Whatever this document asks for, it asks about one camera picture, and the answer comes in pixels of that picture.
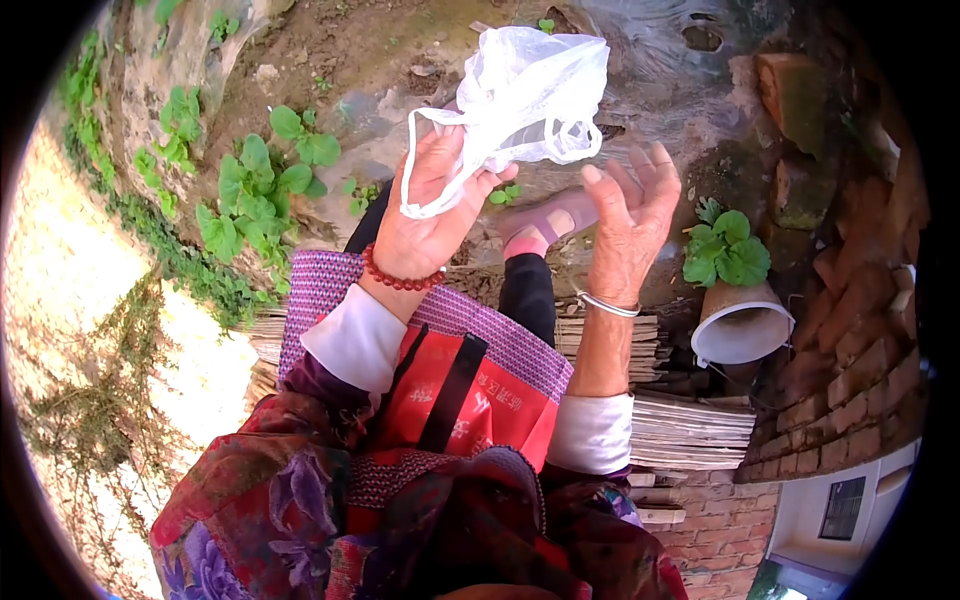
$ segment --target black pants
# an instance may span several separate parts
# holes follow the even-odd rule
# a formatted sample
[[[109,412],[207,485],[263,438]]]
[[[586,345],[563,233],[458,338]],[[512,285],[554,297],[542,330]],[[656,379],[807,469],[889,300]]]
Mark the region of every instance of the black pants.
[[[359,254],[376,239],[392,186],[392,180],[383,186],[383,191],[360,219],[344,252]],[[551,347],[554,346],[553,326],[557,317],[553,302],[553,279],[541,256],[527,253],[507,259],[498,310]]]

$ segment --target white plastic bag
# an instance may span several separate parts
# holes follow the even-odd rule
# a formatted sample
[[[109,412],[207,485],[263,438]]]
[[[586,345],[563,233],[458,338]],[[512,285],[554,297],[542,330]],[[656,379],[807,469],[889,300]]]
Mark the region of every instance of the white plastic bag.
[[[568,164],[600,152],[593,115],[607,86],[610,48],[602,37],[549,36],[531,27],[488,29],[480,50],[467,59],[457,88],[457,108],[417,108],[410,113],[410,154],[400,184],[400,212],[426,219],[460,202],[463,184],[480,167],[499,173],[515,160],[549,158]],[[443,194],[426,206],[409,204],[417,145],[416,116],[463,125],[464,149]]]

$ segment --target white bucket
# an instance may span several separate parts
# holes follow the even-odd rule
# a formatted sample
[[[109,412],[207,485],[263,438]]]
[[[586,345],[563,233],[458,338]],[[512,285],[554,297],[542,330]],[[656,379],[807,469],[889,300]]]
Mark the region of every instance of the white bucket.
[[[700,367],[708,362],[742,365],[786,344],[793,325],[794,318],[766,281],[745,287],[717,279],[704,295],[690,345]]]

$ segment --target silver bangle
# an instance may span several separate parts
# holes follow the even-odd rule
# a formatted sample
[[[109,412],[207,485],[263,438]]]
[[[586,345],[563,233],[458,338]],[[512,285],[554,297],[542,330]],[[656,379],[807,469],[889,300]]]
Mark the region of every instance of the silver bangle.
[[[597,299],[597,298],[594,298],[593,296],[591,296],[589,293],[587,293],[587,292],[584,291],[584,290],[577,290],[577,298],[582,298],[584,301],[589,302],[590,304],[593,304],[593,305],[596,306],[597,308],[602,308],[602,309],[606,310],[607,312],[612,312],[614,315],[618,315],[618,316],[620,316],[620,317],[630,317],[630,318],[633,318],[633,317],[635,317],[636,315],[640,314],[640,303],[639,303],[639,302],[636,303],[636,309],[630,310],[630,309],[627,309],[627,308],[620,308],[619,306],[613,306],[612,304],[607,304],[606,302],[604,302],[604,301],[602,301],[602,300],[599,300],[599,299]]]

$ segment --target hand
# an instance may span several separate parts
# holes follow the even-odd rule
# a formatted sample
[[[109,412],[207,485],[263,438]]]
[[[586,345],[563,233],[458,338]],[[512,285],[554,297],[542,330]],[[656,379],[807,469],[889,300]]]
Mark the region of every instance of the hand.
[[[464,128],[447,126],[442,136],[428,133],[416,148],[410,174],[410,203],[430,204],[446,186],[447,175],[464,146]],[[380,224],[373,250],[373,262],[389,276],[420,279],[436,273],[460,248],[476,221],[480,208],[493,189],[516,177],[510,165],[496,175],[479,169],[464,183],[464,197],[447,212],[429,219],[410,219],[400,214],[400,182],[407,157],[396,171],[390,204]]]
[[[649,157],[635,148],[629,158],[639,183],[612,159],[607,161],[609,173],[593,165],[581,172],[599,216],[588,291],[622,308],[636,306],[643,279],[670,232],[681,189],[662,144],[654,144]]]

